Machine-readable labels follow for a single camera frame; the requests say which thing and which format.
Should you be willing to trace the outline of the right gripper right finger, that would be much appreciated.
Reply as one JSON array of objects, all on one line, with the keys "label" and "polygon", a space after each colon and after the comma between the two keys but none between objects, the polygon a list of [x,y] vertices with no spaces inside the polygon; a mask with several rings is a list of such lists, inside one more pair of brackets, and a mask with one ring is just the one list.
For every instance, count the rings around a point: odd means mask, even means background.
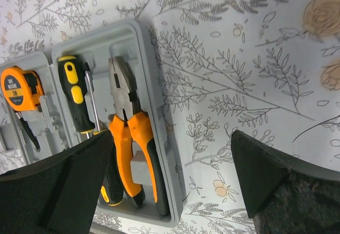
[{"label": "right gripper right finger", "polygon": [[232,133],[231,150],[256,233],[339,233],[339,172],[239,130]]}]

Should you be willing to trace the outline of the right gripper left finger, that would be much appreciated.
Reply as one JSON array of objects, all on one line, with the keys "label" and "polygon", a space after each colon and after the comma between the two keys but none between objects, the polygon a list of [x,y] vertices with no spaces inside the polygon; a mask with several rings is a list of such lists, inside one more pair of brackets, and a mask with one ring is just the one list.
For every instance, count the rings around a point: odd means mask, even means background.
[{"label": "right gripper left finger", "polygon": [[112,146],[103,131],[1,174],[1,233],[89,233]]}]

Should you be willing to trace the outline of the orange handled pliers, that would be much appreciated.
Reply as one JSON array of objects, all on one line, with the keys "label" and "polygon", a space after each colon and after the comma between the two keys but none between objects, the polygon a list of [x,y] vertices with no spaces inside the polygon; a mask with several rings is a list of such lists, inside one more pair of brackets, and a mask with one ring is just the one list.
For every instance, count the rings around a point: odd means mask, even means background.
[{"label": "orange handled pliers", "polygon": [[110,90],[115,114],[109,124],[116,148],[118,172],[131,204],[140,208],[144,200],[143,188],[133,181],[130,162],[132,143],[136,142],[146,159],[151,177],[156,209],[161,216],[169,215],[165,181],[158,158],[151,121],[142,110],[137,94],[137,83],[128,62],[121,56],[108,59]]}]

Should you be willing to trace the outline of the orange tape measure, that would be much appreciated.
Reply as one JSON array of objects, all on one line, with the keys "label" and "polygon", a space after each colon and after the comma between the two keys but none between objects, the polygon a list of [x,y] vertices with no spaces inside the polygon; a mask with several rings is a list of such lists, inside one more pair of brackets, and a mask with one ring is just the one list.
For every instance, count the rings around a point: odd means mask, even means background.
[{"label": "orange tape measure", "polygon": [[39,75],[18,66],[9,67],[1,73],[1,89],[36,150],[40,150],[38,139],[22,115],[22,112],[41,111],[40,97],[44,95],[44,90]]}]

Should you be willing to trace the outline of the grey plastic tool case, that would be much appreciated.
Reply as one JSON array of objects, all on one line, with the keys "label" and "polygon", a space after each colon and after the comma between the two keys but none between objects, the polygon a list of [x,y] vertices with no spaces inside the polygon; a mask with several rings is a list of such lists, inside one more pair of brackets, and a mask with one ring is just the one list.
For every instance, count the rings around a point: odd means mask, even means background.
[{"label": "grey plastic tool case", "polygon": [[35,149],[9,105],[5,105],[1,115],[4,147],[19,149],[25,162],[30,164],[84,140],[84,136],[75,129],[57,75],[57,59],[67,54],[77,55],[89,64],[98,117],[104,124],[109,123],[109,118],[115,112],[114,100],[109,92],[108,59],[122,56],[129,63],[137,79],[141,107],[149,114],[156,136],[157,152],[164,173],[170,214],[162,217],[156,211],[146,160],[142,157],[138,146],[133,148],[134,157],[131,168],[133,180],[141,184],[146,193],[142,209],[135,210],[127,201],[112,207],[102,200],[98,202],[99,209],[111,215],[143,223],[167,228],[176,226],[183,211],[182,190],[175,170],[174,151],[167,141],[163,117],[164,101],[157,62],[147,28],[134,20],[117,21],[59,43],[53,47],[51,58],[43,52],[35,51],[3,63],[2,70],[18,66],[23,70],[35,71],[40,77],[45,93],[41,104],[42,113],[27,112],[24,114],[24,119],[38,138],[40,150]]}]

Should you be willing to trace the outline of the black yellow phillips screwdriver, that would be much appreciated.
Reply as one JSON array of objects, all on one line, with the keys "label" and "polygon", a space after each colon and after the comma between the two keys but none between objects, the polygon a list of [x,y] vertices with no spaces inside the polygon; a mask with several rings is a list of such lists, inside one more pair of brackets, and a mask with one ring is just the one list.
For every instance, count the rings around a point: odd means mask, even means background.
[{"label": "black yellow phillips screwdriver", "polygon": [[86,71],[88,64],[79,56],[65,55],[58,58],[58,76],[78,133],[90,138],[95,124],[89,119],[85,95],[88,92]]}]

